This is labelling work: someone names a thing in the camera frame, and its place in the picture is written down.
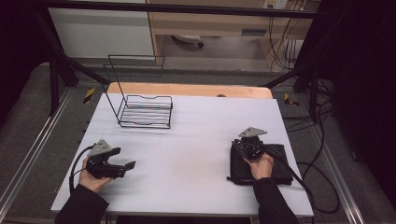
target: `white table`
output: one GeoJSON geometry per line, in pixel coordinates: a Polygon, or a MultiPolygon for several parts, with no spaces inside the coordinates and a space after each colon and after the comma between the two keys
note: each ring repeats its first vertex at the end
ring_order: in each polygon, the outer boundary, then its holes
{"type": "MultiPolygon", "coordinates": [[[[120,101],[120,94],[109,95],[112,102],[120,101]]],[[[135,168],[124,178],[111,181],[101,191],[110,203],[108,214],[257,216],[252,187],[236,186],[226,180],[230,174],[231,142],[247,127],[267,131],[260,136],[265,144],[284,145],[290,167],[299,174],[276,100],[179,95],[172,98],[171,129],[133,129],[121,128],[102,95],[78,153],[105,139],[112,147],[121,147],[120,154],[111,157],[110,163],[136,161],[135,168]]],[[[51,207],[54,212],[59,212],[69,197],[69,173],[51,207]]],[[[297,181],[279,188],[297,217],[313,216],[307,195],[297,181]]]]}

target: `cable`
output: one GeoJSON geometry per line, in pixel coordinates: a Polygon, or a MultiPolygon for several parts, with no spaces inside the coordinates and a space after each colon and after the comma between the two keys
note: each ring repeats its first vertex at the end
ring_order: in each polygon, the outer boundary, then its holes
{"type": "Polygon", "coordinates": [[[75,172],[76,166],[77,166],[77,163],[78,163],[79,159],[81,158],[82,154],[84,154],[86,151],[92,149],[95,145],[96,145],[96,144],[94,144],[93,146],[84,148],[84,149],[78,154],[78,156],[77,156],[77,158],[76,158],[76,160],[75,160],[75,162],[74,162],[74,164],[73,164],[72,170],[71,170],[71,172],[70,172],[70,176],[69,176],[69,191],[70,191],[70,193],[72,193],[72,191],[75,189],[75,188],[74,188],[74,176],[75,176],[75,174],[77,174],[78,172],[84,170],[84,169],[81,169],[81,170],[75,172]]]}
{"type": "MultiPolygon", "coordinates": [[[[326,105],[327,103],[329,103],[329,101],[323,103],[323,104],[319,107],[319,112],[320,112],[321,108],[322,108],[324,105],[326,105]]],[[[306,170],[305,170],[305,172],[304,172],[304,174],[303,174],[303,180],[305,179],[306,173],[308,173],[309,169],[312,167],[312,165],[313,165],[313,164],[315,163],[315,161],[318,159],[318,157],[319,157],[319,155],[320,155],[320,153],[321,153],[321,151],[322,151],[322,149],[323,149],[323,145],[324,145],[324,128],[323,128],[323,123],[322,123],[322,119],[321,119],[320,113],[319,113],[319,116],[318,116],[318,123],[319,123],[319,128],[320,128],[320,131],[321,131],[320,147],[319,147],[319,150],[318,150],[317,155],[315,156],[315,158],[311,161],[311,163],[310,163],[310,164],[308,165],[308,167],[306,168],[306,170]]]]}
{"type": "MultiPolygon", "coordinates": [[[[329,107],[324,108],[320,113],[317,112],[316,115],[320,116],[323,114],[328,114],[328,113],[332,112],[332,110],[333,110],[332,106],[329,106],[329,107]]],[[[304,120],[304,119],[312,120],[311,116],[309,116],[309,115],[299,116],[299,117],[282,117],[282,119],[285,119],[285,120],[304,120]]]]}
{"type": "MultiPolygon", "coordinates": [[[[299,162],[297,162],[297,164],[309,165],[310,163],[305,162],[305,161],[299,161],[299,162]]],[[[326,181],[330,184],[330,187],[332,187],[332,190],[334,191],[335,197],[336,197],[336,199],[337,199],[336,206],[335,206],[335,208],[334,208],[333,210],[327,211],[327,210],[320,209],[320,208],[314,206],[315,209],[317,209],[319,212],[325,213],[325,214],[334,214],[334,213],[336,213],[336,212],[338,211],[338,209],[340,208],[341,201],[340,201],[339,194],[338,194],[337,190],[335,189],[334,184],[333,184],[332,181],[329,179],[329,177],[327,177],[327,176],[324,174],[324,172],[321,171],[316,165],[312,165],[312,168],[314,168],[316,171],[318,171],[318,173],[320,173],[320,174],[326,179],[326,181]]]]}
{"type": "MultiPolygon", "coordinates": [[[[277,42],[279,42],[279,40],[280,40],[281,42],[283,41],[283,39],[285,38],[286,31],[288,30],[291,21],[292,21],[292,19],[289,19],[288,24],[286,25],[286,28],[285,28],[285,30],[283,31],[282,36],[275,42],[275,44],[277,44],[277,42]]],[[[274,57],[275,62],[276,62],[276,64],[277,64],[279,67],[284,68],[284,69],[289,69],[286,65],[284,65],[284,64],[281,62],[281,60],[280,60],[279,57],[277,56],[277,53],[276,53],[275,48],[274,48],[274,45],[275,45],[275,44],[274,44],[273,39],[272,39],[272,32],[273,32],[273,27],[274,27],[274,18],[273,18],[273,17],[270,17],[270,18],[269,18],[269,25],[268,25],[268,26],[269,26],[269,27],[268,27],[268,33],[269,33],[269,36],[270,36],[270,46],[271,46],[271,50],[272,50],[272,52],[274,53],[274,55],[271,55],[270,52],[268,52],[268,53],[269,53],[271,56],[274,57]]]]}
{"type": "MultiPolygon", "coordinates": [[[[330,110],[329,112],[327,112],[327,113],[324,114],[325,117],[324,117],[324,119],[322,120],[322,123],[323,123],[324,121],[326,121],[327,118],[328,118],[332,113],[333,113],[333,109],[331,108],[331,110],[330,110]]],[[[314,123],[314,124],[310,124],[310,125],[304,126],[303,128],[299,128],[299,129],[295,129],[295,130],[290,130],[290,128],[292,128],[292,127],[294,127],[294,126],[298,126],[298,125],[301,125],[301,124],[310,122],[311,120],[312,120],[312,119],[308,119],[308,120],[301,121],[301,122],[299,122],[299,123],[293,124],[293,125],[289,126],[288,128],[286,128],[286,130],[287,130],[288,133],[293,133],[293,132],[297,132],[297,131],[300,131],[300,130],[303,130],[303,129],[306,129],[306,128],[309,128],[309,127],[313,127],[313,126],[315,126],[315,125],[318,125],[317,123],[314,123]]]]}
{"type": "MultiPolygon", "coordinates": [[[[244,145],[244,147],[245,146],[260,147],[259,143],[257,143],[257,145],[253,145],[251,143],[244,142],[243,145],[244,145]]],[[[280,157],[280,155],[276,151],[274,151],[274,150],[272,150],[272,151],[264,150],[264,153],[267,153],[270,157],[280,161],[286,168],[288,168],[290,170],[290,172],[291,172],[292,176],[294,177],[294,179],[297,182],[299,182],[300,185],[303,187],[303,189],[306,191],[306,194],[308,196],[308,200],[311,203],[311,206],[314,207],[314,204],[315,204],[314,195],[312,194],[312,192],[309,189],[309,187],[304,183],[304,181],[299,176],[297,176],[297,174],[293,171],[293,169],[291,169],[291,167],[282,160],[282,158],[280,157]]]]}

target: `metal bracket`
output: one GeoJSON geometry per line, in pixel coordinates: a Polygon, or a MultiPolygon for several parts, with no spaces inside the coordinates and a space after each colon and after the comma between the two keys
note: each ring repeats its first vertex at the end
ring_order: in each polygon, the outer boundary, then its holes
{"type": "Polygon", "coordinates": [[[238,136],[239,137],[254,137],[254,136],[258,136],[258,135],[266,134],[266,133],[267,133],[267,131],[265,131],[265,130],[249,127],[246,130],[244,130],[243,132],[241,132],[238,136]]]}
{"type": "Polygon", "coordinates": [[[111,150],[111,146],[104,139],[101,139],[95,146],[93,146],[91,151],[88,153],[88,157],[104,154],[111,150]]]}

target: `aluminum rail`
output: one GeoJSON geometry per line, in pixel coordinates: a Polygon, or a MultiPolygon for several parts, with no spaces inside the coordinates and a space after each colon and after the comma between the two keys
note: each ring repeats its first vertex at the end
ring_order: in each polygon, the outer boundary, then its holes
{"type": "Polygon", "coordinates": [[[6,190],[3,192],[3,195],[0,197],[0,223],[2,223],[3,219],[6,217],[9,208],[11,207],[24,181],[26,180],[33,166],[35,165],[35,161],[37,160],[41,150],[43,149],[44,145],[49,139],[50,134],[54,129],[55,125],[57,124],[59,117],[64,112],[64,108],[67,105],[67,102],[69,100],[72,91],[73,88],[68,88],[64,92],[60,100],[60,106],[55,111],[55,114],[47,119],[46,124],[44,125],[43,129],[41,130],[35,142],[33,143],[29,152],[26,154],[26,157],[24,158],[23,162],[18,168],[18,171],[12,177],[6,190]]]}

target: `hand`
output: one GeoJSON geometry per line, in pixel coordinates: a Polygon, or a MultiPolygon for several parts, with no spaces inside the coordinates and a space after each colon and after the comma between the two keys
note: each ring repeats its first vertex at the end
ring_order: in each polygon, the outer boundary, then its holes
{"type": "Polygon", "coordinates": [[[249,164],[251,173],[256,180],[271,177],[274,158],[270,157],[268,154],[262,154],[262,156],[255,161],[248,161],[245,158],[244,161],[249,164]]]}
{"type": "Polygon", "coordinates": [[[87,161],[88,158],[86,158],[83,163],[82,163],[82,171],[81,174],[79,175],[79,181],[78,183],[82,186],[84,186],[87,189],[92,190],[95,193],[99,193],[101,188],[108,182],[111,181],[112,178],[110,177],[103,177],[101,179],[96,179],[93,177],[90,172],[85,170],[85,167],[87,166],[87,161]]]}

